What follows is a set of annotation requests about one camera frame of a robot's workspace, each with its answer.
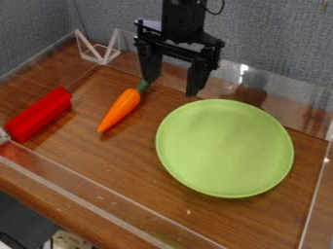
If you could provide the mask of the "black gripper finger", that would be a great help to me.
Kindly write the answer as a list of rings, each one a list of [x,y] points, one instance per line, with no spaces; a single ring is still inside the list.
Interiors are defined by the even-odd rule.
[[[196,58],[187,70],[186,96],[191,97],[204,88],[208,77],[214,70],[213,62],[208,59]]]
[[[151,45],[140,44],[138,55],[143,79],[151,84],[162,74],[163,54]]]

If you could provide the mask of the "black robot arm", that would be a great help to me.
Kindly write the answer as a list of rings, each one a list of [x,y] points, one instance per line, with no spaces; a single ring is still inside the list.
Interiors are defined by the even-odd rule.
[[[162,20],[135,21],[134,45],[146,85],[162,75],[163,57],[170,56],[191,65],[187,70],[186,96],[204,88],[211,72],[218,68],[225,42],[204,31],[206,13],[213,13],[207,0],[163,0]]]

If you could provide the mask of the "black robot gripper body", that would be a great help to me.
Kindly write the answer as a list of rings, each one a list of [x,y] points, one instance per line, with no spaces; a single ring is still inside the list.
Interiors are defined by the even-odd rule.
[[[140,44],[151,45],[163,56],[170,56],[192,63],[196,58],[208,59],[217,69],[221,50],[225,42],[208,34],[203,24],[174,23],[166,29],[166,25],[156,20],[139,18],[135,21],[136,36],[135,47]]]

